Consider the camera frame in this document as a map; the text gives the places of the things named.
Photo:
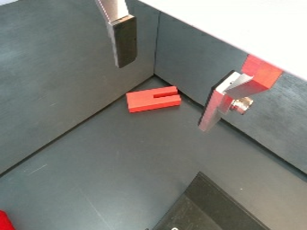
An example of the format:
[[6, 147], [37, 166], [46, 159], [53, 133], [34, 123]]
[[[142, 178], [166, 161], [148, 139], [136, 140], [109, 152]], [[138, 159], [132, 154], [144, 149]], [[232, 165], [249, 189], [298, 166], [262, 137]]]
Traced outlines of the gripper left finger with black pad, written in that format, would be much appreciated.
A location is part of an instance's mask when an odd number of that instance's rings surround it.
[[114, 65], [122, 68], [136, 60], [136, 17], [124, 0], [94, 0], [112, 41]]

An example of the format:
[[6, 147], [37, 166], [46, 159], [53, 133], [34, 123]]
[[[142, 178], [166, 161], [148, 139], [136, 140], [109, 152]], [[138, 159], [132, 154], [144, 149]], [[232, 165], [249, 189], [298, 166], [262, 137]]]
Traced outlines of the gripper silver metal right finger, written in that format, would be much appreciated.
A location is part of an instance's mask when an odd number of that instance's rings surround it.
[[242, 115], [253, 104], [249, 96], [269, 90], [281, 73], [280, 68], [248, 55], [241, 71], [230, 71], [212, 87], [198, 128], [209, 131], [218, 122], [220, 116], [229, 111], [236, 111]]

